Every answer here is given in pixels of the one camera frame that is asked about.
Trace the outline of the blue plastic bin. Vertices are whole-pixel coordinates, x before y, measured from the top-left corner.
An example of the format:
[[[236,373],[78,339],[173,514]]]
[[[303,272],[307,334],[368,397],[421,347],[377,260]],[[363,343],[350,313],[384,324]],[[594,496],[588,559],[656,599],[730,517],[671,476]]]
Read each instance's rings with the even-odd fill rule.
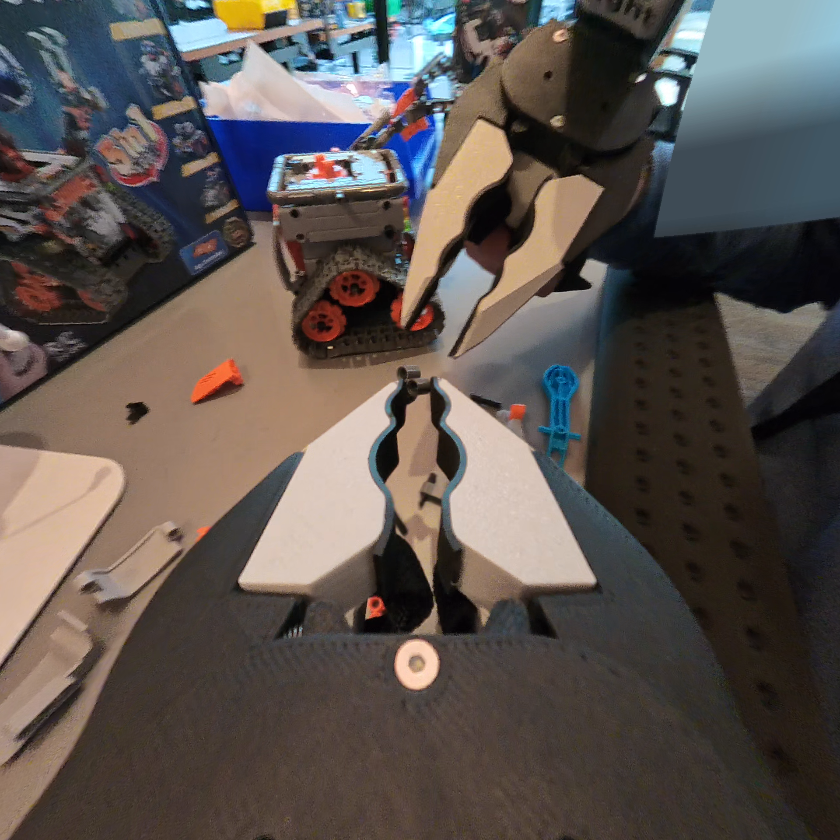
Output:
[[[247,212],[268,212],[274,159],[287,153],[348,150],[374,117],[410,84],[376,79],[297,79],[314,104],[294,120],[290,104],[271,104],[250,83],[201,83],[204,114]]]

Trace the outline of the yellow plastic bin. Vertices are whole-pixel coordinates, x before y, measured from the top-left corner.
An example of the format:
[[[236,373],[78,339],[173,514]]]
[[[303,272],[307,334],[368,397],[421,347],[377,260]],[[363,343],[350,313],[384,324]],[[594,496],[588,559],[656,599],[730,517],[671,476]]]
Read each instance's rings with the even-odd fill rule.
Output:
[[[211,2],[211,6],[231,32],[263,32],[300,20],[297,2]]]

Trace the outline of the black printed box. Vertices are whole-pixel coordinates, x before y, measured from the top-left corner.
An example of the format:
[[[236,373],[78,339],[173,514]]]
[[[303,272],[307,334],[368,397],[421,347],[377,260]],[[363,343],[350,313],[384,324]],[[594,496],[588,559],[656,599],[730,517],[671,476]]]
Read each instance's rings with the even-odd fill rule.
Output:
[[[454,64],[461,80],[477,77],[494,57],[506,57],[521,40],[528,2],[456,2]]]

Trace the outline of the white stand with wooden tray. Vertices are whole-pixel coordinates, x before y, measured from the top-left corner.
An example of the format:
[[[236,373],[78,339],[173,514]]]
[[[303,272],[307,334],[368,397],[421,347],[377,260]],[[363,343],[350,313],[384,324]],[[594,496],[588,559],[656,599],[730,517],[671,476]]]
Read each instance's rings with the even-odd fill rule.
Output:
[[[108,459],[1,446],[1,663],[126,489]]]

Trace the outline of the black studded foam mat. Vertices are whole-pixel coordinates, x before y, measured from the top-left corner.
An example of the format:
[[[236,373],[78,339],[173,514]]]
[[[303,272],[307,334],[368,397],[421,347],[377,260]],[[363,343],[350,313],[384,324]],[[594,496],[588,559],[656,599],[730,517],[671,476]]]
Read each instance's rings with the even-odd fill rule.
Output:
[[[588,492],[671,579],[788,800],[828,839],[814,684],[711,294],[607,273],[588,447]]]

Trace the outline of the person's right forearm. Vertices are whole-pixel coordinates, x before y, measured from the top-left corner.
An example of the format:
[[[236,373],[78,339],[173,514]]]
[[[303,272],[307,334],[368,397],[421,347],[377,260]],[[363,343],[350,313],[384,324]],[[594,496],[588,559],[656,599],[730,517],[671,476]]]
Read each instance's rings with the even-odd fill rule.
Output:
[[[640,197],[588,257],[638,279],[683,280],[778,313],[838,304],[837,217],[656,237],[673,150],[673,143],[656,143]]]

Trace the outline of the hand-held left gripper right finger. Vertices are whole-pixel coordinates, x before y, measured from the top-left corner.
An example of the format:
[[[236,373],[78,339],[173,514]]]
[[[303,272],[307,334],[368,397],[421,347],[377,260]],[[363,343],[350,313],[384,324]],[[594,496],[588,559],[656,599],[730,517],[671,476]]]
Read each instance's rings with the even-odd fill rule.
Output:
[[[594,590],[596,574],[520,436],[431,380],[441,496],[436,572],[476,606]]]

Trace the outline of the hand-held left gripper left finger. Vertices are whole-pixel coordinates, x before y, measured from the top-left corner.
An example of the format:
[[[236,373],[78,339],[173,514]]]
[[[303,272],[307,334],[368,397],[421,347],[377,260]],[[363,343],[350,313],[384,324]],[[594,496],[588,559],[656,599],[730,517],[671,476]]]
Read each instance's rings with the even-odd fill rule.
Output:
[[[376,589],[374,554],[393,529],[393,502],[376,467],[396,430],[391,383],[314,439],[270,514],[238,586],[304,600],[366,600]]]

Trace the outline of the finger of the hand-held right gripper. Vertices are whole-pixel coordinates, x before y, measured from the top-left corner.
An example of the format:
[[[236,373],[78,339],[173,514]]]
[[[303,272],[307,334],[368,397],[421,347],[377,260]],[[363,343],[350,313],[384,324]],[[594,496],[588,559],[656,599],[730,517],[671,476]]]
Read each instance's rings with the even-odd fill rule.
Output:
[[[541,184],[528,237],[504,259],[497,282],[477,302],[450,357],[458,359],[487,340],[560,273],[601,193],[603,187],[588,179],[550,179]]]
[[[464,246],[477,200],[504,183],[511,163],[504,129],[477,120],[427,193],[403,292],[401,327],[418,320]]]

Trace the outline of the blue printed cardboard box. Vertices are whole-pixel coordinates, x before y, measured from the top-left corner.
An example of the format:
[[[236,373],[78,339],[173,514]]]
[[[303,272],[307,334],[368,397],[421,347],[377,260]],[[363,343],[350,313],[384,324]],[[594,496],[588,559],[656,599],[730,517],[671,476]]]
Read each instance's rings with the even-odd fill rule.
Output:
[[[1,406],[253,243],[158,2],[1,2]]]

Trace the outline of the person's right hand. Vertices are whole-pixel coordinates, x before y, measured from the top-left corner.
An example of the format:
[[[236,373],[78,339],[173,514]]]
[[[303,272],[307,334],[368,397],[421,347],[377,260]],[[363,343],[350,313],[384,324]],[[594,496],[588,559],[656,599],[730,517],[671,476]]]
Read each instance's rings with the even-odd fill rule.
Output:
[[[511,242],[513,232],[503,223],[487,233],[480,242],[466,240],[464,252],[484,272],[498,276],[513,247]]]

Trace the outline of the grey tracked toy robot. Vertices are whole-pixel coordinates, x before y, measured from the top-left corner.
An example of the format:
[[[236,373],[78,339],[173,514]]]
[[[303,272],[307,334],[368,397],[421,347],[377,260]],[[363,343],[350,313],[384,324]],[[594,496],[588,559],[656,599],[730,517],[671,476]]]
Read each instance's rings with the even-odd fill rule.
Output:
[[[420,352],[443,332],[437,297],[401,326],[414,236],[408,180],[386,144],[447,114],[453,99],[431,97],[428,87],[451,73],[440,52],[347,150],[274,159],[267,184],[274,260],[293,294],[291,340],[304,356]]]

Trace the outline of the white crumpled paper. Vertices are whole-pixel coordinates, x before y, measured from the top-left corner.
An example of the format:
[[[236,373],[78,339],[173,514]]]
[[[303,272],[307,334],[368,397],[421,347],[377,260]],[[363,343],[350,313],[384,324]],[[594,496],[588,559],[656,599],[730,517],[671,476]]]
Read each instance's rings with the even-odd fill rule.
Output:
[[[348,93],[300,80],[254,42],[240,72],[224,83],[200,82],[207,117],[241,122],[361,123],[371,117]]]

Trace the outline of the light blue separator tool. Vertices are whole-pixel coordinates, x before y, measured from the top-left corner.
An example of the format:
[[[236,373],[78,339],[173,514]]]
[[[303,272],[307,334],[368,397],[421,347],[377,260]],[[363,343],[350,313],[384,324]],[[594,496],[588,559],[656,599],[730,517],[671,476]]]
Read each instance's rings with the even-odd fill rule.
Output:
[[[580,442],[581,434],[571,430],[571,402],[578,390],[578,377],[571,367],[563,364],[550,366],[541,379],[543,392],[548,400],[547,426],[538,432],[547,437],[547,457],[554,457],[564,469],[570,443]]]

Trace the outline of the person's torso in blue sweater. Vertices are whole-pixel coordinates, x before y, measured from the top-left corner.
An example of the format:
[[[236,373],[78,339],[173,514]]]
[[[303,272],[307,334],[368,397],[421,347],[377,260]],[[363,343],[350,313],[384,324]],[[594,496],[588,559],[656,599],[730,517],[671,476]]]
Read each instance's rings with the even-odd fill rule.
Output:
[[[838,304],[748,407],[828,753],[838,763]]]

